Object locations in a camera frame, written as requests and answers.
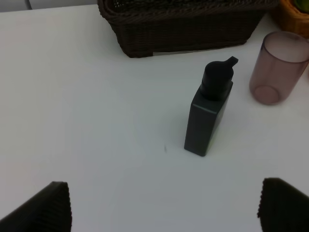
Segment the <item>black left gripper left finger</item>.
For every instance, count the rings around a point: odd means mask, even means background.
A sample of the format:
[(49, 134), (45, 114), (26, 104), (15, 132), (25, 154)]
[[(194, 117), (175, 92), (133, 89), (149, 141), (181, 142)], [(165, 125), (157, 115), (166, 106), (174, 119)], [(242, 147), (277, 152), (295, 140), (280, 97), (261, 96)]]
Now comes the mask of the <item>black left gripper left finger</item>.
[(67, 182), (51, 182), (0, 220), (2, 232), (70, 232), (71, 228)]

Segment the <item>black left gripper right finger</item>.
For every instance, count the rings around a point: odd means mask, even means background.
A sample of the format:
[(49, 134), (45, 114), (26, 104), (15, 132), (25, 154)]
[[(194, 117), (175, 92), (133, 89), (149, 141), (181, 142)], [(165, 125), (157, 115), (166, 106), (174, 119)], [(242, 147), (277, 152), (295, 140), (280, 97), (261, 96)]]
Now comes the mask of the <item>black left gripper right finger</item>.
[(257, 217), (264, 232), (307, 232), (309, 197), (280, 178), (265, 178)]

